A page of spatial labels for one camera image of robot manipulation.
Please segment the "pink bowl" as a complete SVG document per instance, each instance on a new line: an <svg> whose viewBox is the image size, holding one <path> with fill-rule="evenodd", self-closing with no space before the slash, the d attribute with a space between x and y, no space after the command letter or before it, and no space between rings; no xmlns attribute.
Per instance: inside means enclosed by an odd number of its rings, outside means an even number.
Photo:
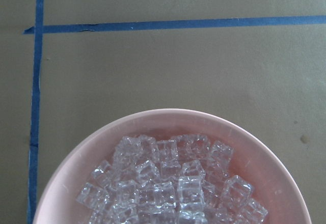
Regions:
<svg viewBox="0 0 326 224"><path fill-rule="evenodd" d="M115 120L84 139L62 161L39 201L34 223L79 223L90 211L76 196L90 171L110 159L125 135L147 134L157 139L205 134L235 150L230 172L255 186L254 198L267 210L266 223L310 223L304 198L289 171L259 139L214 115L189 109L153 109Z"/></svg>

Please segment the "pile of clear ice cubes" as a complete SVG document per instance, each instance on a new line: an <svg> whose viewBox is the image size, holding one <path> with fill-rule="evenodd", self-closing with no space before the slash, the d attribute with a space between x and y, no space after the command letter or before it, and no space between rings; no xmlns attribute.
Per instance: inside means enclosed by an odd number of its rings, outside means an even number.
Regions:
<svg viewBox="0 0 326 224"><path fill-rule="evenodd" d="M125 136L76 197L86 223L263 223L254 187L228 169L234 150L205 135Z"/></svg>

